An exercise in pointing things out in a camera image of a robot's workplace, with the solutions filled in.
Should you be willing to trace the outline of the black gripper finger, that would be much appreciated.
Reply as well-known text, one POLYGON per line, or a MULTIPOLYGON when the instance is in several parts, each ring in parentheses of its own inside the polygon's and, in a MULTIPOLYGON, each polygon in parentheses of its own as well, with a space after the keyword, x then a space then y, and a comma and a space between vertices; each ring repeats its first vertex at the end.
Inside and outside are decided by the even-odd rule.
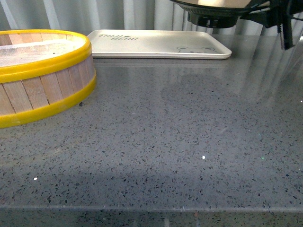
POLYGON ((293 1, 292 0, 276 0, 277 11, 277 30, 280 34, 281 48, 288 50, 292 48, 293 36, 292 36, 292 24, 293 17, 293 1))
POLYGON ((278 5, 270 5, 264 9, 258 9, 255 12, 251 12, 241 16, 240 19, 250 20, 270 28, 273 26, 281 26, 281 18, 278 5))

